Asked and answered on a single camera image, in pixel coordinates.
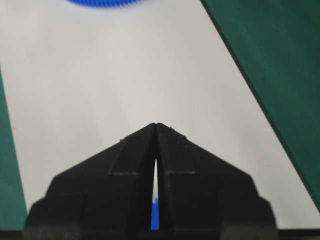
white surface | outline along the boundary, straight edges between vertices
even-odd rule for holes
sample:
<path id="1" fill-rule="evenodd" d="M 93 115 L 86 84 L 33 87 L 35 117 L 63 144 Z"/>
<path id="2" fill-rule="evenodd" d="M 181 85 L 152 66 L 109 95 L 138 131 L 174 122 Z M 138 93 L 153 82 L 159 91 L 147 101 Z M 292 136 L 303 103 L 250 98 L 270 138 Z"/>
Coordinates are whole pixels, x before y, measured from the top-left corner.
<path id="1" fill-rule="evenodd" d="M 199 1 L 1 0 L 0 66 L 28 209 L 54 175 L 162 122 L 252 175 L 280 228 L 320 227 Z"/>

black plastic part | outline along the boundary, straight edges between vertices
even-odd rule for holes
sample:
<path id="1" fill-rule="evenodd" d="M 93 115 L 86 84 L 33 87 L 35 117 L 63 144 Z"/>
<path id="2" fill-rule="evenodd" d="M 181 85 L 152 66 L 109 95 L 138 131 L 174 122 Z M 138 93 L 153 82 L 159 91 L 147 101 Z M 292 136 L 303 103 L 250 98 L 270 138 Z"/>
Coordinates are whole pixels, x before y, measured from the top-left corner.
<path id="1" fill-rule="evenodd" d="M 158 164 L 159 231 L 150 230 Z M 25 222 L 25 240 L 276 240 L 252 178 L 152 123 L 57 175 Z"/>

blurred blue gear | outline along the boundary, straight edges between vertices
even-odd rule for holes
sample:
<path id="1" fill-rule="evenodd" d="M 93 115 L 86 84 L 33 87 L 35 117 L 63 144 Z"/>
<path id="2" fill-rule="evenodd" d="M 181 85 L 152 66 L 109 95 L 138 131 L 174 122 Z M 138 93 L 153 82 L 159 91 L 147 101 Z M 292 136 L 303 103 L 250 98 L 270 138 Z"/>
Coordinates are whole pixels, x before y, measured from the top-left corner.
<path id="1" fill-rule="evenodd" d="M 94 8 L 111 8 L 131 4 L 138 0 L 67 0 L 69 2 Z"/>

green mat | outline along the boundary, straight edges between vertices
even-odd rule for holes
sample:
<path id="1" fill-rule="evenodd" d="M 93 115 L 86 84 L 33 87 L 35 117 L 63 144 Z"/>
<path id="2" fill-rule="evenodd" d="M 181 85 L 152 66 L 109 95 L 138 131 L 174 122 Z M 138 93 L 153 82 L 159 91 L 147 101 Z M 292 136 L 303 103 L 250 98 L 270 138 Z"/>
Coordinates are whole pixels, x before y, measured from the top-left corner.
<path id="1" fill-rule="evenodd" d="M 0 140 L 0 230 L 21 230 L 27 209 L 1 74 Z"/>
<path id="2" fill-rule="evenodd" d="M 320 210 L 320 1 L 202 3 Z"/>

